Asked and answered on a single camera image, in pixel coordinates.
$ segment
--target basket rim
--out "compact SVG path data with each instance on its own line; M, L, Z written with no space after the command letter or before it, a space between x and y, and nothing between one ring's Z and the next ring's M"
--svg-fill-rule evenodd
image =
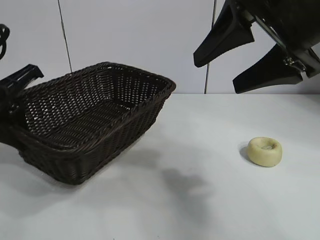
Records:
M48 86L54 85L59 81L68 81L70 78L73 78L75 76L80 76L81 73L85 70L91 70L93 68L99 68L99 67L121 67L123 69L133 70L135 72L139 72L142 74L146 74L146 75L161 79L165 81L167 85L163 88L163 90L161 90L154 96L146 99L145 101L139 103L138 105L134 106L133 108L130 109L130 111L124 113L121 118L114 120L113 122L111 122L110 124L102 128L100 131L97 131L95 135L81 142L81 144L79 145L69 147L69 146L54 144L44 137L40 137L18 125L13 125L11 127L16 137L18 139L20 139L21 137L23 139L28 139L27 141L23 142L25 145L28 145L29 141L32 141L33 146L36 144L42 149L46 149L47 151L53 151L55 153L72 154L72 153L77 153L81 151L89 151L94 146L98 145L100 142L104 141L106 138L108 138L110 135L116 132L123 125L125 125L132 119L142 114L145 110L147 110L148 108L151 108L154 104L160 102L161 100L168 98L171 95L171 93L176 89L175 82L173 82L171 79L167 77L164 77L162 75L158 75L149 71L145 71L133 66L107 61L107 62L97 63L92 66L87 66L75 72L67 73L64 76L54 78L48 82L40 83L38 85L25 89L23 92L19 94L18 97L23 97L25 94L29 94L29 93L33 93L33 92L45 89Z

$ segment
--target cream-colored ring toy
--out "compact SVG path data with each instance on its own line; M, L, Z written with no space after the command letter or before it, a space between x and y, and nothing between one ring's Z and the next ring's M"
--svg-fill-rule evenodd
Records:
M249 142L247 155L257 165L274 167L282 159L282 147L277 140L272 138L256 137Z

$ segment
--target black cable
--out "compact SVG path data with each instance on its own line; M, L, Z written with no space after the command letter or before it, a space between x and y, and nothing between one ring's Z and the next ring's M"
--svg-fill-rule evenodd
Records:
M6 54L6 51L7 51L6 40L8 39L9 34L10 34L9 28L4 24L0 24L0 48L1 48L0 60Z

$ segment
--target white wall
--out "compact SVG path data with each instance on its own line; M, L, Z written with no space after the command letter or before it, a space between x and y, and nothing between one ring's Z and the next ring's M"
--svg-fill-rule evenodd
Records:
M73 70L110 61L136 66L173 79L176 93L203 93L206 67L196 68L193 52L211 28L214 0L60 0ZM217 0L218 17L224 0ZM11 34L0 62L0 79L35 64L48 81L70 71L58 0L3 0L0 23ZM208 92L233 94L232 80L274 45L256 24L256 42L215 59ZM320 54L320 44L315 47ZM319 94L320 76L298 85L250 93Z
M216 18L225 0L217 0ZM252 27L255 42L233 49L213 60L209 68L208 93L235 93L233 79L259 61L275 45L275 42L255 23ZM315 47L320 53L320 44ZM297 85L270 86L249 93L263 94L320 94L320 76Z
M56 0L1 0L0 23L11 31L0 79L27 64L38 65L45 76L35 83L70 72Z
M171 78L177 93L203 93L193 52L212 24L213 0L60 0L72 68L132 65Z

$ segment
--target dark brown wicker basket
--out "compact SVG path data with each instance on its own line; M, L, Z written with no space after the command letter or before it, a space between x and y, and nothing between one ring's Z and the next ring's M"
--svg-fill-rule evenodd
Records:
M156 121L173 81L103 62L24 90L1 116L0 142L54 179L79 185Z

